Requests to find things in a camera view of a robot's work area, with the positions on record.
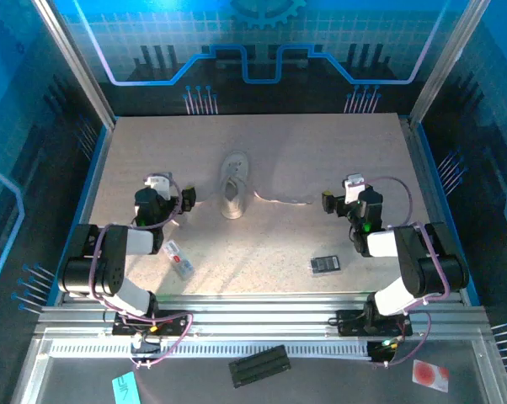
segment table surface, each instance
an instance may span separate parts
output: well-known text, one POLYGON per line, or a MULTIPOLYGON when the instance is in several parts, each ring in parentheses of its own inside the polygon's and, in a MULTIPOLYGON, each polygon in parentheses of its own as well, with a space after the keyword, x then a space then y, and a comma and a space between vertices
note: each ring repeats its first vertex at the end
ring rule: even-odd
MULTIPOLYGON (((130 223, 134 193, 148 173, 172 172, 194 185, 199 204, 167 225, 195 267, 183 281, 161 251, 129 256, 126 276, 158 295, 351 292, 379 290, 399 276, 396 258, 363 258, 348 238, 349 222, 326 215, 321 193, 343 194, 342 179, 362 173, 401 178, 413 193, 413 220, 428 221, 419 184, 395 114, 282 114, 119 118, 91 222, 130 223), (228 152, 247 153, 248 207, 225 219, 216 190, 228 152), (265 199, 312 202, 297 206, 265 199), (312 276, 310 259, 338 255, 342 270, 312 276)), ((408 199, 401 185, 374 183, 384 197, 384 225, 399 224, 408 199)))
MULTIPOLYGON (((413 347, 402 348, 401 354, 413 347)), ((448 393, 413 383, 413 360, 374 369, 370 363, 349 360, 291 358, 291 369, 285 373, 234 389, 231 359, 165 359, 151 369, 136 370, 136 383, 143 404, 488 402, 470 343, 426 343, 416 359, 448 369, 448 393)), ((128 359, 53 359, 38 402, 113 403, 111 381, 132 370, 128 359)))

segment red circular label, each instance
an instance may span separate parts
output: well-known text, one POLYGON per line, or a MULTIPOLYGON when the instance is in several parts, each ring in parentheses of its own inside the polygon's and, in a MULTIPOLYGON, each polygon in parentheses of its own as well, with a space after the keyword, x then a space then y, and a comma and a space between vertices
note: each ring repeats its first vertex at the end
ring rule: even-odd
POLYGON ((421 385, 433 385, 435 382, 435 371, 430 364, 420 362, 414 366, 414 378, 421 385))

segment wire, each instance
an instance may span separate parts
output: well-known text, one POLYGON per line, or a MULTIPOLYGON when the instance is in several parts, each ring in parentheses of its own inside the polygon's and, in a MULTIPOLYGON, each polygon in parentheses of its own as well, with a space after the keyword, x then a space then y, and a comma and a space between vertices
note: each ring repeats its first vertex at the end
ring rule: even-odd
POLYGON ((194 322, 194 316, 191 313, 189 313, 188 314, 188 324, 186 325, 186 328, 184 329, 183 333, 180 335, 180 337, 177 339, 177 341, 175 341, 174 344, 168 349, 168 351, 164 355, 162 355, 160 358, 148 360, 145 363, 142 363, 141 361, 136 361, 133 358, 130 358, 130 360, 132 361, 132 363, 134 363, 136 365, 136 367, 138 369, 140 367, 150 368, 151 366, 153 366, 155 364, 159 364, 164 359, 166 359, 179 346, 179 344, 182 342, 182 340, 188 334, 188 331, 192 327, 193 322, 194 322))
POLYGON ((409 187, 407 186, 407 184, 404 181, 402 181, 399 178, 387 175, 387 176, 383 176, 383 177, 376 177, 376 178, 368 179, 367 181, 364 181, 362 183, 353 183, 353 184, 349 185, 349 187, 350 188, 360 187, 362 185, 368 185, 368 184, 375 183, 377 181, 381 181, 384 179, 391 179, 392 181, 396 181, 397 183, 400 183, 405 188, 405 191, 407 191, 407 196, 408 196, 407 217, 405 218, 405 220, 401 224, 399 224, 397 226, 393 226, 393 227, 406 226, 411 220, 411 215, 413 215, 413 194, 411 194, 411 190, 409 189, 409 187))
MULTIPOLYGON (((425 296, 423 300, 418 300, 418 301, 414 302, 412 305, 405 307, 403 309, 403 312, 406 311, 407 313, 409 310, 413 309, 416 306, 428 304, 430 301, 444 300, 444 299, 448 298, 448 296, 450 296, 450 284, 448 283, 448 279, 446 278, 445 272, 442 270, 442 267, 440 266, 439 259, 437 258, 437 254, 435 253, 435 250, 433 248, 433 244, 431 244, 430 237, 429 237, 427 231, 425 230, 424 225, 422 223, 420 223, 419 221, 417 221, 414 223, 414 226, 417 226, 420 229, 420 231, 422 232, 422 237, 424 238, 425 245, 428 248, 428 252, 430 253, 430 257, 433 260, 433 264, 435 266, 435 269, 437 270, 437 274, 440 277, 440 280, 443 284, 443 288, 445 291, 441 296, 425 296)), ((403 358, 398 359, 396 361, 384 362, 383 364, 375 364, 376 366, 384 366, 387 368, 388 366, 394 366, 396 364, 401 364, 402 362, 406 361, 407 359, 413 357, 419 351, 419 349, 422 348, 425 341, 428 339, 428 336, 430 335, 431 315, 427 311, 416 311, 415 313, 424 313, 428 317, 428 328, 424 334, 424 338, 422 338, 422 341, 420 341, 420 343, 416 346, 416 348, 413 349, 409 354, 407 354, 403 358)))
POLYGON ((284 204, 284 205, 294 205, 294 206, 308 206, 312 205, 313 202, 301 202, 297 199, 289 199, 289 200, 281 200, 281 199, 267 199, 259 195, 259 193, 254 190, 253 195, 255 195, 256 198, 259 198, 261 200, 264 200, 265 202, 271 202, 273 204, 284 204))
POLYGON ((350 226, 349 227, 349 239, 351 240, 351 242, 354 244, 355 243, 355 239, 353 237, 351 237, 351 232, 353 231, 353 226, 350 226))
POLYGON ((328 319, 328 324, 329 326, 333 326, 333 327, 336 327, 338 326, 339 324, 345 324, 347 322, 355 322, 356 320, 359 320, 361 319, 363 316, 365 316, 366 314, 365 313, 361 313, 359 314, 358 316, 354 317, 354 318, 346 318, 346 319, 343 319, 343 318, 337 318, 337 317, 330 317, 328 319))
POLYGON ((406 360, 411 359, 422 348, 422 346, 425 344, 425 341, 428 339, 428 336, 430 335, 430 332, 431 332, 431 315, 427 311, 416 311, 416 313, 424 313, 428 317, 428 328, 426 329, 426 331, 424 333, 424 337, 419 342, 419 344, 416 347, 414 347, 414 349, 411 352, 409 352, 407 355, 405 355, 403 358, 400 358, 398 360, 394 360, 394 358, 396 357, 396 355, 394 354, 394 358, 392 358, 392 360, 390 362, 383 362, 382 364, 373 364, 375 367, 388 368, 391 366, 396 366, 397 364, 402 364, 406 360))
MULTIPOLYGON (((179 214, 180 209, 182 207, 183 195, 182 195, 182 191, 181 191, 179 185, 170 176, 168 176, 166 174, 161 174, 161 173, 149 174, 149 176, 151 176, 151 175, 158 175, 158 176, 164 177, 169 181, 170 184, 172 184, 175 187, 175 189, 177 190, 177 194, 178 194, 177 204, 175 205, 175 207, 173 208, 173 210, 171 211, 171 213, 169 214, 168 218, 165 221, 162 221, 160 223, 157 223, 155 225, 150 225, 150 226, 133 226, 132 224, 130 224, 128 227, 131 228, 132 230, 151 230, 151 229, 156 229, 158 227, 163 227, 166 224, 168 224, 170 221, 172 221, 179 214)), ((105 233, 113 225, 114 224, 110 223, 110 224, 104 226, 102 228, 102 230, 100 231, 98 238, 96 239, 96 243, 94 245, 93 258, 91 260, 91 266, 90 266, 89 273, 88 273, 89 297, 99 301, 102 305, 104 305, 105 307, 107 307, 110 310, 117 311, 117 312, 121 313, 123 316, 126 316, 127 318, 135 319, 140 322, 150 322, 150 323, 168 322, 170 320, 175 320, 177 318, 184 317, 184 316, 188 316, 188 318, 189 318, 188 325, 184 329, 184 332, 182 333, 180 338, 175 342, 175 344, 161 358, 152 361, 147 366, 147 367, 150 367, 152 364, 157 364, 157 363, 161 362, 164 358, 166 358, 170 352, 173 352, 173 350, 177 347, 177 345, 179 345, 179 343, 184 339, 184 337, 186 337, 186 334, 188 333, 188 331, 194 321, 194 315, 189 311, 185 311, 182 313, 174 314, 172 316, 159 317, 159 318, 148 318, 148 317, 143 317, 143 316, 136 316, 134 314, 128 313, 128 312, 122 310, 121 308, 109 303, 103 297, 96 295, 96 289, 95 289, 95 284, 94 284, 94 276, 96 274, 96 266, 97 266, 99 255, 101 253, 101 247, 102 247, 102 242, 104 241, 105 233)))

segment metal frame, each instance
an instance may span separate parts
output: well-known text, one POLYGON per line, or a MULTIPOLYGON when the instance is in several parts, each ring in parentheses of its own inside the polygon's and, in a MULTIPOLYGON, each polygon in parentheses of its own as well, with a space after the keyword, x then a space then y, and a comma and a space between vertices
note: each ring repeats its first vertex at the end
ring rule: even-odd
POLYGON ((435 63, 428 80, 422 87, 416 104, 409 115, 411 129, 416 129, 426 113, 430 109, 437 93, 445 83, 452 68, 462 55, 465 45, 471 38, 483 13, 489 5, 490 0, 470 0, 467 8, 457 22, 457 26, 452 31, 446 46, 435 63))
MULTIPOLYGON (((335 351, 323 350, 323 347, 335 346, 337 349, 338 346, 383 338, 341 338, 335 327, 328 326, 327 320, 336 310, 361 309, 367 296, 367 293, 238 297, 183 295, 161 301, 160 305, 169 310, 193 311, 195 314, 194 325, 184 340, 185 346, 191 347, 191 350, 184 348, 181 354, 175 355, 179 358, 207 357, 200 354, 200 347, 207 346, 222 347, 220 353, 212 353, 210 357, 229 357, 231 353, 225 350, 226 347, 269 347, 285 343, 311 347, 311 351, 308 348, 307 352, 309 358, 327 357, 328 353, 330 357, 345 359, 345 355, 339 357, 334 355, 335 351)), ((433 320, 429 340, 472 342, 486 396, 492 403, 507 404, 507 375, 483 307, 465 306, 459 294, 452 294, 448 300, 428 305, 425 309, 433 320)), ((127 357, 125 347, 130 339, 110 335, 114 318, 114 312, 88 300, 73 300, 61 307, 45 308, 35 329, 35 338, 12 402, 37 402, 52 360, 64 357, 127 357)), ((425 314, 411 314, 411 321, 414 335, 408 340, 419 341, 427 327, 425 314)))
POLYGON ((104 93, 97 84, 88 65, 77 51, 72 37, 64 29, 64 23, 60 14, 55 10, 55 6, 46 0, 32 0, 36 10, 42 17, 42 21, 49 30, 51 37, 56 42, 59 50, 64 56, 68 66, 72 69, 74 76, 82 86, 83 91, 88 97, 89 102, 93 105, 99 118, 102 120, 107 130, 115 128, 115 115, 108 104, 104 93))
MULTIPOLYGON (((111 132, 115 127, 115 117, 92 73, 73 45, 72 38, 64 29, 61 18, 57 17, 59 14, 46 0, 33 0, 33 3, 99 118, 111 132)), ((468 4, 413 108, 410 116, 412 128, 416 128, 423 119, 488 3, 489 0, 471 0, 468 4)), ((101 153, 95 172, 98 170, 101 172, 104 161, 105 153, 101 153)), ((98 182, 98 174, 94 173, 89 185, 88 201, 83 202, 80 217, 88 217, 90 200, 95 195, 98 182)), ((185 345, 190 347, 241 343, 270 345, 275 342, 306 343, 313 347, 326 347, 382 339, 341 338, 335 327, 327 324, 328 318, 333 316, 336 310, 362 309, 367 295, 366 293, 233 297, 181 295, 162 301, 161 306, 170 310, 194 312, 195 323, 185 339, 185 345)), ((470 341, 487 398, 495 404, 507 404, 507 374, 496 348, 488 318, 481 306, 469 306, 469 301, 467 292, 463 291, 461 294, 451 295, 442 303, 426 306, 425 310, 432 316, 430 340, 470 341)), ((63 348, 72 348, 69 357, 88 358, 94 357, 94 352, 91 349, 79 349, 81 341, 85 345, 97 347, 128 343, 128 338, 110 335, 112 326, 110 322, 114 317, 113 312, 106 311, 98 303, 87 300, 70 299, 63 301, 61 306, 46 307, 40 314, 12 402, 38 401, 40 389, 45 385, 50 370, 50 363, 53 360, 60 360, 61 350, 57 349, 58 344, 63 348)), ((419 341, 427 327, 426 316, 423 313, 411 314, 411 321, 414 325, 414 335, 409 340, 419 341)), ((319 352, 313 352, 310 357, 323 354, 319 352)), ((124 354, 124 351, 109 351, 106 352, 106 357, 116 355, 120 358, 124 357, 124 354)))

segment shoe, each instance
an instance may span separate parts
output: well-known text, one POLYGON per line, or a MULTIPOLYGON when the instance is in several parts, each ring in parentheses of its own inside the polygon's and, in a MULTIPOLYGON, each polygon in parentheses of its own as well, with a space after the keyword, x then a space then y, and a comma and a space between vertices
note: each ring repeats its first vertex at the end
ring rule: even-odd
POLYGON ((248 156, 242 151, 232 151, 221 165, 218 198, 221 214, 227 219, 238 219, 246 209, 248 170, 248 156))

